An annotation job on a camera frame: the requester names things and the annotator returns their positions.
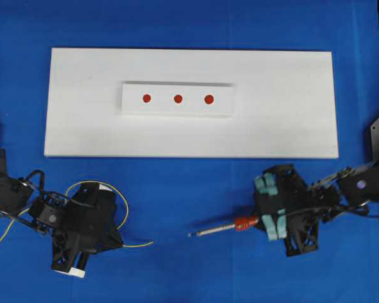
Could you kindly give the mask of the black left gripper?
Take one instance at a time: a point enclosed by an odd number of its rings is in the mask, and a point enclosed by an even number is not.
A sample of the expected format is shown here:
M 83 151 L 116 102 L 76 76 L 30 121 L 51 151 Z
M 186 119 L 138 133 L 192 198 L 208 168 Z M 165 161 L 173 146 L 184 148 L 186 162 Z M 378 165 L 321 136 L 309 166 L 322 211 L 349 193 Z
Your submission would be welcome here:
M 69 198 L 46 192 L 35 198 L 28 214 L 30 227 L 40 233 L 52 232 L 51 270 L 77 278 L 85 277 L 88 253 L 123 247 L 117 230 L 116 193 L 98 184 L 82 184 Z

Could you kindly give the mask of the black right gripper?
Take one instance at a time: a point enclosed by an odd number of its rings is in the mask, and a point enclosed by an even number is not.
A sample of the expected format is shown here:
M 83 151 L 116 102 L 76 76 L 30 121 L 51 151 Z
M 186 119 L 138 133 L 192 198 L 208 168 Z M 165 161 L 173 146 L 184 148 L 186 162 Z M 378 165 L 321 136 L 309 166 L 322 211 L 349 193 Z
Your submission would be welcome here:
M 276 165 L 255 178 L 253 212 L 261 216 L 269 241 L 283 240 L 286 255 L 318 249 L 318 221 L 342 213 L 341 194 L 334 179 L 305 183 L 292 164 Z

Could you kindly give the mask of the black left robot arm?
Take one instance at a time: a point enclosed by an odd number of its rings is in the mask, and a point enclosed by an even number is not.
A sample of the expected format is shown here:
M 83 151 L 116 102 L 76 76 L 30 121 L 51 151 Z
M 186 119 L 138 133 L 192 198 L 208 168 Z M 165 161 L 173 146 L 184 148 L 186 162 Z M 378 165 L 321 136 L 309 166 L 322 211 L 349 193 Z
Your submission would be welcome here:
M 8 175 L 6 154 L 0 150 L 0 213 L 10 224 L 20 222 L 34 231 L 52 238 L 51 269 L 69 276 L 85 277 L 88 254 L 81 252 L 81 234 L 72 221 L 79 208 L 93 208 L 93 195 L 99 187 L 85 184 L 81 196 L 70 198 L 44 189 L 45 174 L 34 170 L 26 178 Z

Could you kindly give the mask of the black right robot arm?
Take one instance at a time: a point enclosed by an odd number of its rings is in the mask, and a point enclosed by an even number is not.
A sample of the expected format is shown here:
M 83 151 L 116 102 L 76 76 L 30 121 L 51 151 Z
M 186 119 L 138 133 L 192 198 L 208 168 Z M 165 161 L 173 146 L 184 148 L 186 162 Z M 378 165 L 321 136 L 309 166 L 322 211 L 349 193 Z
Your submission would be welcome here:
M 256 227 L 271 241 L 282 239 L 287 256 L 296 256 L 318 249 L 320 222 L 329 222 L 344 213 L 369 215 L 368 203 L 379 203 L 379 160 L 360 168 L 347 167 L 312 185 L 305 183 L 293 165 L 276 165 L 256 177 L 254 184 L 251 215 L 195 235 Z M 84 182 L 74 198 L 88 199 L 90 204 L 72 204 L 66 224 L 92 241 L 89 252 L 120 248 L 122 242 L 114 224 L 114 192 L 101 190 L 94 182 Z

